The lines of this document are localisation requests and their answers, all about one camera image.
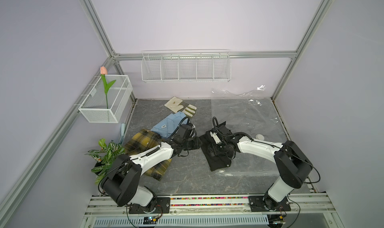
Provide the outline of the black shirt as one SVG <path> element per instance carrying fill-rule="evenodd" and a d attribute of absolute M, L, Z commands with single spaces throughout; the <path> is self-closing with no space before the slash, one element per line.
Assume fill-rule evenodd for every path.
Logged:
<path fill-rule="evenodd" d="M 206 131 L 204 135 L 199 137 L 199 139 L 201 141 L 200 148 L 206 157 L 211 172 L 231 166 L 231 159 L 222 149 L 222 144 L 217 144 L 215 142 L 210 131 Z"/>

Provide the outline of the clear plastic vacuum bag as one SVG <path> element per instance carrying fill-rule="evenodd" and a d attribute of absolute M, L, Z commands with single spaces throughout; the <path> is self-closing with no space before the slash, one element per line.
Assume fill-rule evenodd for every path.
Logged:
<path fill-rule="evenodd" d="M 244 132 L 252 138 L 262 135 L 265 141 L 284 143 L 288 140 L 282 121 L 270 98 L 262 90 L 236 95 L 227 90 L 212 89 L 212 116 L 233 133 Z M 224 178 L 277 177 L 275 164 L 251 154 L 237 153 L 232 164 L 214 173 Z"/>

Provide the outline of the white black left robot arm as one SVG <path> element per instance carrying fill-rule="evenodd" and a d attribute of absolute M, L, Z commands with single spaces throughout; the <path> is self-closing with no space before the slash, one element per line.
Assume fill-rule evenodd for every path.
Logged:
<path fill-rule="evenodd" d="M 191 123 L 181 124 L 174 133 L 159 145 L 142 153 L 119 155 L 100 187 L 119 207 L 138 207 L 140 213 L 161 210 L 157 195 L 139 185 L 141 176 L 155 165 L 181 155 L 182 151 L 200 148 L 196 128 Z"/>

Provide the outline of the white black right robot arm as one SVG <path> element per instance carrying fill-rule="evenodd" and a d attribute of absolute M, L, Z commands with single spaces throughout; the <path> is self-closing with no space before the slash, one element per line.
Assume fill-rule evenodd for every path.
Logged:
<path fill-rule="evenodd" d="M 253 211 L 275 211 L 288 202 L 288 195 L 300 189 L 311 171 L 312 163 L 301 149 L 290 140 L 284 143 L 254 139 L 244 132 L 232 133 L 223 122 L 218 124 L 213 118 L 213 129 L 201 136 L 210 157 L 223 157 L 229 160 L 236 153 L 251 154 L 273 162 L 279 172 L 277 180 L 263 196 L 249 198 Z"/>

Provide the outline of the light blue folded shirt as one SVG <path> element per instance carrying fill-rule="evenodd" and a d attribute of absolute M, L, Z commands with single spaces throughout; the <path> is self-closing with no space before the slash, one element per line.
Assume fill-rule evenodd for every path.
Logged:
<path fill-rule="evenodd" d="M 179 123 L 186 115 L 182 112 L 170 114 L 158 124 L 156 124 L 151 131 L 159 134 L 162 138 L 168 138 L 175 131 Z"/>

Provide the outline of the white vacuum bag valve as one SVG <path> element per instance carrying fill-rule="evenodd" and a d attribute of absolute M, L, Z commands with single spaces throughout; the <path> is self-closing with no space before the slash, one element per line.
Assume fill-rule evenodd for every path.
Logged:
<path fill-rule="evenodd" d="M 258 140 L 265 140 L 265 137 L 263 135 L 261 135 L 261 134 L 257 134 L 256 135 L 256 139 L 258 139 Z"/>

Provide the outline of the yellow plaid shirt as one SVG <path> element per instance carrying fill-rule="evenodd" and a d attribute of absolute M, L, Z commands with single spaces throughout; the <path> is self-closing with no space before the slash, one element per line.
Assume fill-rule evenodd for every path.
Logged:
<path fill-rule="evenodd" d="M 163 138 L 156 132 L 142 129 L 135 134 L 125 145 L 126 155 L 135 155 L 147 151 L 163 141 Z M 161 181 L 167 169 L 171 164 L 172 159 L 162 161 L 155 166 L 151 167 L 145 172 L 145 175 L 152 177 L 157 181 Z"/>

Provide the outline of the cream green work glove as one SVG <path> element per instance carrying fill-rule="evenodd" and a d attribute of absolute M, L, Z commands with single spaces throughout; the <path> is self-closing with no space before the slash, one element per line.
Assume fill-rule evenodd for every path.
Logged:
<path fill-rule="evenodd" d="M 186 103 L 177 97 L 171 98 L 164 106 L 173 113 L 182 112 L 188 117 L 193 117 L 197 111 L 197 108 L 194 105 Z"/>

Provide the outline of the green potted plant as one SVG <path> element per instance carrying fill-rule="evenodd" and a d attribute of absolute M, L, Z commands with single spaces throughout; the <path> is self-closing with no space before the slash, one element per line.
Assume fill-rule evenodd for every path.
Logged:
<path fill-rule="evenodd" d="M 96 161 L 96 166 L 91 169 L 91 172 L 97 175 L 96 185 L 107 175 L 116 158 L 125 153 L 125 148 L 121 144 L 114 141 L 107 144 L 104 138 L 99 140 L 98 145 L 100 149 L 91 149 L 86 153 Z"/>

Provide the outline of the pink artificial tulip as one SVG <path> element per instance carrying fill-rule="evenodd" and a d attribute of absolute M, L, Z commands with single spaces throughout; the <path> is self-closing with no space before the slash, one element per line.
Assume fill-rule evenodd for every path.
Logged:
<path fill-rule="evenodd" d="M 104 67 L 104 66 L 102 66 L 100 68 L 100 74 L 101 74 L 101 80 L 102 80 L 103 86 L 104 86 L 106 106 L 107 106 L 107 109 L 109 109 L 108 92 L 109 92 L 110 88 L 115 84 L 116 80 L 112 80 L 111 82 L 107 82 L 106 76 L 108 74 L 108 71 L 107 71 L 106 67 Z"/>

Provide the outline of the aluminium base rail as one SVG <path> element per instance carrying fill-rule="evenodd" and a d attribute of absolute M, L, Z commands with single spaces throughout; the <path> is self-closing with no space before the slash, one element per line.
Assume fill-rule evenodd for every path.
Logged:
<path fill-rule="evenodd" d="M 158 196 L 157 202 L 166 216 L 177 215 L 248 215 L 335 213 L 336 209 L 325 193 L 290 194 L 273 211 L 261 206 L 257 195 L 181 195 Z"/>

